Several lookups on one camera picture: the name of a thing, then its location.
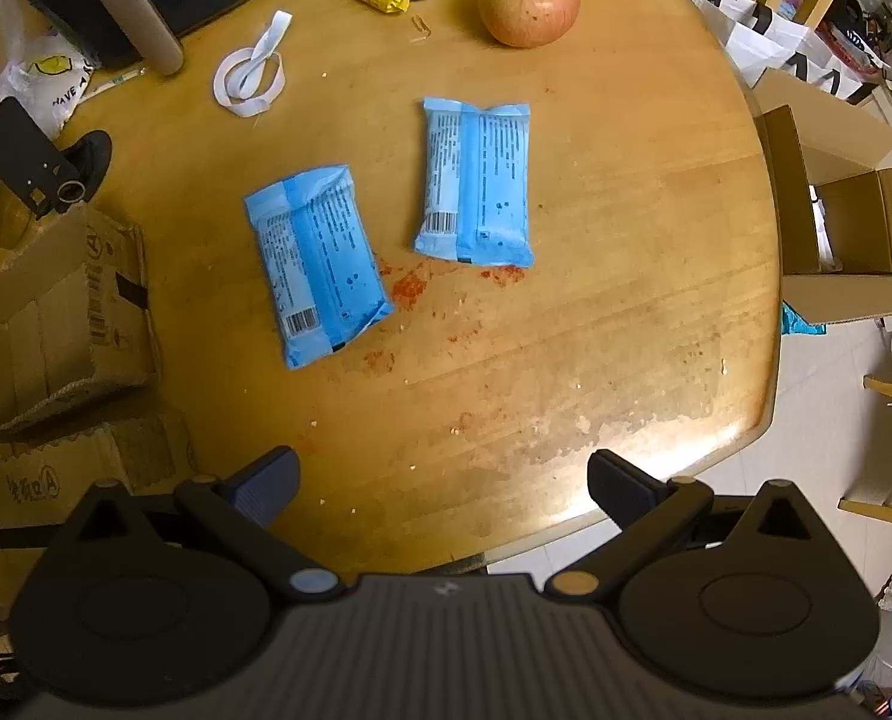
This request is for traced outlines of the blue wet wipes pack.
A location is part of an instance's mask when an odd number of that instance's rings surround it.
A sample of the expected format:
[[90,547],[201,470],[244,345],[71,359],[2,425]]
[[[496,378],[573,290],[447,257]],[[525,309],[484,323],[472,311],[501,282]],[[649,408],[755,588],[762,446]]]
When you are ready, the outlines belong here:
[[528,231],[530,107],[423,101],[426,177],[413,249],[446,262],[533,265]]
[[392,316],[347,166],[286,177],[245,197],[244,206],[291,371]]

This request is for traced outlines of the open cardboard tray box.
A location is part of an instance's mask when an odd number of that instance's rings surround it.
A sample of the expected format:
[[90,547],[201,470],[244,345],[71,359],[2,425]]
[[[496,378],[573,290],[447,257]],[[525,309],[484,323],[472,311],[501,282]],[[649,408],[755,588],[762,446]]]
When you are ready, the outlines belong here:
[[140,228],[80,205],[0,270],[0,442],[156,377]]

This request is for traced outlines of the open cardboard box on floor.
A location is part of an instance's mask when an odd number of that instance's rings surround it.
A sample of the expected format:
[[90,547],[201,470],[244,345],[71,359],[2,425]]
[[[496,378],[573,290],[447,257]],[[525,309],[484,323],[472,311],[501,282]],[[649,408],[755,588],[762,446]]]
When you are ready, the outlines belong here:
[[782,300],[812,325],[892,316],[892,128],[785,71],[753,85]]

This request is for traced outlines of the black phone stand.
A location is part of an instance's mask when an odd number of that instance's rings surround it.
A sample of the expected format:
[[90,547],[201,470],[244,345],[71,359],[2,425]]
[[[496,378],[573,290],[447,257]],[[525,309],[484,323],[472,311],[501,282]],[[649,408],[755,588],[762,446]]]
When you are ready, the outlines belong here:
[[16,98],[0,103],[0,181],[40,220],[89,203],[106,177],[112,140],[91,130],[59,149]]

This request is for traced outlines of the wrapped chopsticks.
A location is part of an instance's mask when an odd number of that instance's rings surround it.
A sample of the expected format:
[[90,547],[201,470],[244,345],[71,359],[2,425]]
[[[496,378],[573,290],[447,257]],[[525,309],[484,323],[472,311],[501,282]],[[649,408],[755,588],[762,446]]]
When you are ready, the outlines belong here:
[[109,80],[99,83],[98,86],[89,88],[88,91],[80,98],[80,103],[86,103],[86,101],[89,101],[89,99],[96,98],[96,96],[99,96],[99,94],[106,93],[106,91],[117,88],[117,86],[121,86],[124,83],[132,82],[132,80],[135,80],[135,78],[142,78],[145,73],[146,67],[138,67],[134,68],[133,70],[124,71],[124,73],[121,73],[121,75],[112,76],[112,78],[109,78]]

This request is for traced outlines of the white elastic band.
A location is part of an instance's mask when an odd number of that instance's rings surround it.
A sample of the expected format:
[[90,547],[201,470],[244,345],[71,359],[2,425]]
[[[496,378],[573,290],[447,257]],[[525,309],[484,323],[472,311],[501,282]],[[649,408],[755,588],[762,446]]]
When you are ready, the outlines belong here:
[[251,119],[267,112],[286,86],[286,73],[278,52],[293,15],[277,10],[252,47],[226,55],[213,75],[213,99],[229,112]]

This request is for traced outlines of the white plastic bag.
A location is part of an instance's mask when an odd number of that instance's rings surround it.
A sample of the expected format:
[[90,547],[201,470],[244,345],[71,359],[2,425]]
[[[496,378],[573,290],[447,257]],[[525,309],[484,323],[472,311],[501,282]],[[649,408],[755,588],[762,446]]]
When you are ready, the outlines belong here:
[[16,99],[55,140],[85,96],[93,64],[55,29],[29,37],[19,0],[0,0],[0,36],[7,57],[0,71],[0,103]]

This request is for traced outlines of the white paper shopping bag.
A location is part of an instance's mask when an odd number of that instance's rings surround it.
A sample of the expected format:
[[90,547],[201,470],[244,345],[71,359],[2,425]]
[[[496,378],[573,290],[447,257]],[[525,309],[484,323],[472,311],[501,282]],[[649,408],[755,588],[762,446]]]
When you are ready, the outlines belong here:
[[748,86],[766,70],[782,70],[821,91],[860,103],[873,88],[815,31],[755,0],[692,0]]

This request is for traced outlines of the red apple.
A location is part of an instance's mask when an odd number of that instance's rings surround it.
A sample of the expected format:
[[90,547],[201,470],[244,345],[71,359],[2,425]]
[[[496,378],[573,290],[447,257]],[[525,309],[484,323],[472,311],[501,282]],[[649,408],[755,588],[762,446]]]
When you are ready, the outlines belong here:
[[478,13],[491,36],[514,49],[548,46],[578,20],[581,0],[478,0]]

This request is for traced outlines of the metal paper clip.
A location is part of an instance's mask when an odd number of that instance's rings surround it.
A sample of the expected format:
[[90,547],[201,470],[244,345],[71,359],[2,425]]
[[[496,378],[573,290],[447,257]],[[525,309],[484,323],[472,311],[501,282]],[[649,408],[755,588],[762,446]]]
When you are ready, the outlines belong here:
[[423,20],[421,16],[413,15],[410,23],[412,23],[413,29],[415,30],[415,34],[409,39],[410,44],[424,43],[430,39],[431,28],[426,25],[426,21]]

